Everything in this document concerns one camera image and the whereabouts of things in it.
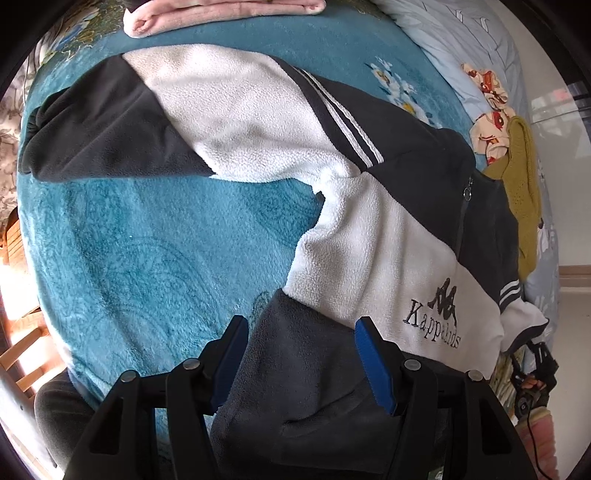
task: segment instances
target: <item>blue gripper pad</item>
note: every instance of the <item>blue gripper pad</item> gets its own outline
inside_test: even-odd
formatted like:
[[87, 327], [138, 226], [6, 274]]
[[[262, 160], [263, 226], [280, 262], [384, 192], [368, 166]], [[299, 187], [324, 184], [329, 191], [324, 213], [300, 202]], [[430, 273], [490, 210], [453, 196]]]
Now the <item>blue gripper pad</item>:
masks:
[[355, 345], [357, 352], [361, 358], [361, 363], [368, 377], [376, 403], [380, 407], [383, 407], [388, 414], [393, 415], [396, 410], [396, 398], [394, 398], [392, 390], [392, 377], [365, 326], [365, 321], [371, 320], [369, 318], [361, 319], [355, 323]]
[[213, 392], [210, 403], [214, 411], [226, 403], [234, 377], [236, 377], [238, 367], [242, 362], [248, 343], [248, 322], [246, 319], [241, 315], [234, 315], [221, 340], [225, 340], [225, 351], [213, 376]]

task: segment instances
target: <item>wooden slat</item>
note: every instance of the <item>wooden slat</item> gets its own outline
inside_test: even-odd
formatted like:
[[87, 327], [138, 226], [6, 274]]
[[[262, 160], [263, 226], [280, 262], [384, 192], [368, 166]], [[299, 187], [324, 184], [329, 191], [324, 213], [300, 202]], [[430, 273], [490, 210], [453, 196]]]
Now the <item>wooden slat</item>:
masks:
[[8, 264], [17, 272], [27, 273], [29, 271], [25, 251], [23, 249], [14, 254], [8, 254]]
[[21, 236], [21, 221], [17, 220], [16, 222], [14, 222], [13, 225], [11, 225], [11, 227], [8, 229], [8, 232], [6, 233], [6, 240], [7, 243], [10, 243], [11, 240], [14, 240], [14, 238]]
[[44, 335], [48, 335], [47, 328], [45, 327], [38, 327], [31, 331], [26, 337], [19, 340], [0, 356], [0, 366], [4, 370], [8, 370], [18, 360], [18, 357]]
[[13, 243], [8, 244], [8, 255], [10, 255], [13, 252], [17, 252], [18, 249], [20, 249], [20, 248], [23, 248], [23, 246], [22, 246], [22, 237], [19, 237]]
[[22, 245], [15, 250], [8, 251], [8, 260], [11, 264], [14, 265], [16, 265], [18, 262], [22, 260], [25, 260], [25, 249], [22, 247]]
[[37, 367], [32, 372], [30, 372], [27, 375], [25, 375], [24, 377], [22, 377], [17, 382], [17, 387], [20, 388], [21, 391], [26, 392], [29, 388], [31, 388], [31, 385], [33, 385], [33, 383], [35, 383], [37, 380], [39, 380], [43, 375], [45, 375], [49, 371], [49, 369], [46, 367], [46, 365], [47, 365], [47, 362], [45, 362], [45, 364], [43, 364], [42, 366]]
[[564, 265], [558, 274], [561, 287], [591, 287], [591, 265]]
[[18, 386], [18, 388], [21, 389], [21, 391], [26, 392], [29, 388], [31, 388], [33, 383], [35, 383], [37, 380], [39, 380], [43, 375], [45, 375], [49, 371], [55, 369], [56, 371], [54, 372], [54, 374], [57, 375], [57, 372], [64, 370], [65, 367], [66, 367], [66, 364], [59, 357], [59, 355], [57, 355], [57, 353], [56, 353], [47, 362], [45, 362], [42, 366], [36, 368], [32, 372], [30, 372], [27, 375], [25, 375], [24, 377], [22, 377], [17, 382], [17, 386]]
[[8, 335], [14, 335], [20, 332], [27, 332], [40, 326], [45, 326], [45, 317], [42, 312], [33, 312], [25, 315], [18, 320], [8, 322]]

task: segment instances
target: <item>blue fleece blanket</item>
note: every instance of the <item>blue fleece blanket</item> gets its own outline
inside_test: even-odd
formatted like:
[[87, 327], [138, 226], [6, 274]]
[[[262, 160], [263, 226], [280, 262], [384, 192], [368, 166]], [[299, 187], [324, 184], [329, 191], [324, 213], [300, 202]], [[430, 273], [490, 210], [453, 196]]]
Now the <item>blue fleece blanket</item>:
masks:
[[[87, 28], [96, 29], [97, 19], [100, 11], [84, 20]], [[212, 43], [278, 56], [466, 138], [472, 126], [422, 51], [364, 2], [329, 4], [315, 17], [251, 18], [142, 40], [117, 31], [74, 53], [77, 37], [69, 35], [39, 72], [26, 115], [107, 56]], [[21, 174], [18, 197], [41, 307], [68, 352], [71, 373], [98, 400], [126, 369], [156, 374], [198, 355], [234, 314], [254, 322], [284, 285], [297, 241], [321, 209], [311, 189], [295, 180], [45, 184]]]

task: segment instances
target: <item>floor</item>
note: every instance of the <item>floor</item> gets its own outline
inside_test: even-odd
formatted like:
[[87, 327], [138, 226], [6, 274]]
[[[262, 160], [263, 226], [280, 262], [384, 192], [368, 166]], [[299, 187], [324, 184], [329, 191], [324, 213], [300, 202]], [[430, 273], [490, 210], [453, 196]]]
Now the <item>floor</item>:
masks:
[[556, 458], [566, 479], [591, 442], [591, 290], [560, 293], [560, 327], [553, 355], [559, 364], [548, 405], [554, 417]]

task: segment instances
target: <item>wall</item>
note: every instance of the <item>wall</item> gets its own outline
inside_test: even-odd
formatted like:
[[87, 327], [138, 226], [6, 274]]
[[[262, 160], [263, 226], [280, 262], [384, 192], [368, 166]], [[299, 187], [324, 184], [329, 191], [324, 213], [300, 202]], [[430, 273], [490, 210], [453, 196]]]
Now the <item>wall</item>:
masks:
[[591, 142], [570, 93], [584, 93], [584, 85], [567, 87], [548, 55], [515, 15], [499, 0], [486, 2], [519, 50], [532, 131], [558, 233], [560, 265], [591, 265]]

